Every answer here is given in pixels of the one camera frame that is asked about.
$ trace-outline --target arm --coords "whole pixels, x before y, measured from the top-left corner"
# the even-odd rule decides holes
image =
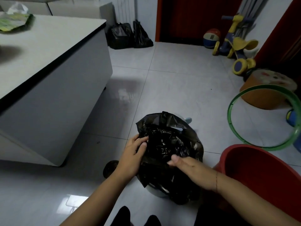
[[[128,141],[115,171],[61,226],[105,224],[122,190],[138,172],[148,137],[137,138],[138,135]]]
[[[180,158],[173,155],[168,164],[178,167],[198,186],[219,193],[241,217],[253,226],[301,226],[300,222],[258,196],[239,181],[221,174],[193,158]]]

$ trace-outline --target tiled floor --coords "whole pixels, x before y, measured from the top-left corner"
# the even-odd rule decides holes
[[[127,139],[137,133],[135,123],[146,114],[164,110],[191,117],[209,166],[225,148],[240,143],[227,123],[228,105],[243,83],[231,73],[232,60],[214,57],[204,47],[169,43],[110,49],[110,56],[112,78],[64,167],[0,163],[1,225],[60,224],[103,181],[105,164],[120,157]],[[273,145],[292,130],[285,122],[287,110],[260,110],[239,100],[232,120],[248,141]],[[301,154],[293,146],[272,153],[301,174]],[[162,225],[193,225],[197,212],[195,203],[178,206],[153,196],[136,178],[120,195],[106,225],[123,205],[134,225],[143,225],[151,214]]]

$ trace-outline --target black trash bag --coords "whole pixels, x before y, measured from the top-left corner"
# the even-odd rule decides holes
[[[153,46],[152,40],[142,28],[139,21],[133,21],[134,48],[148,48]]]
[[[133,32],[129,23],[111,26],[106,34],[107,43],[113,49],[133,47]]]
[[[167,164],[173,154],[203,161],[204,149],[196,132],[181,118],[167,112],[146,115],[136,125],[139,138],[149,136],[137,174],[142,185],[155,186],[179,205],[198,200],[200,187],[178,168]]]

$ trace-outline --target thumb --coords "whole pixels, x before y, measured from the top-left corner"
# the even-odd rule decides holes
[[[177,155],[172,155],[171,160],[173,164],[178,167],[181,171],[183,171],[185,174],[189,175],[191,172],[191,166],[189,166],[187,163],[183,161],[183,159]]]
[[[138,155],[138,157],[141,159],[142,156],[144,155],[145,151],[146,151],[146,147],[147,147],[147,144],[144,142],[140,145],[136,155]]]

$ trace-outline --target hula hoop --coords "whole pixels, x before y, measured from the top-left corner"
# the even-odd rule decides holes
[[[280,92],[281,94],[283,94],[290,101],[290,103],[293,106],[293,109],[296,112],[296,115],[297,115],[296,123],[295,123],[295,127],[294,127],[294,130],[293,130],[291,136],[288,137],[284,142],[282,142],[282,143],[280,143],[278,145],[271,146],[271,147],[263,147],[263,146],[257,146],[257,145],[251,144],[248,141],[246,141],[244,138],[242,138],[237,133],[237,131],[235,130],[235,128],[233,127],[232,120],[231,120],[231,111],[232,111],[233,104],[242,95],[246,94],[247,92],[250,92],[250,91],[253,91],[253,90],[257,90],[257,89],[271,89],[271,90],[276,90],[276,91]],[[248,145],[253,145],[253,146],[256,146],[256,147],[260,147],[260,148],[262,148],[262,149],[264,149],[266,151],[278,151],[278,150],[286,148],[289,145],[291,145],[292,143],[294,143],[295,140],[298,138],[298,136],[301,133],[301,101],[299,100],[299,98],[292,91],[289,91],[288,89],[286,89],[286,88],[284,88],[282,86],[278,86],[278,85],[258,85],[258,86],[253,86],[253,87],[250,87],[250,88],[247,88],[247,89],[241,91],[238,95],[235,96],[235,98],[233,98],[233,100],[231,101],[231,103],[230,103],[230,105],[228,107],[227,120],[228,120],[230,129],[232,130],[232,132],[244,144],[248,144]]]

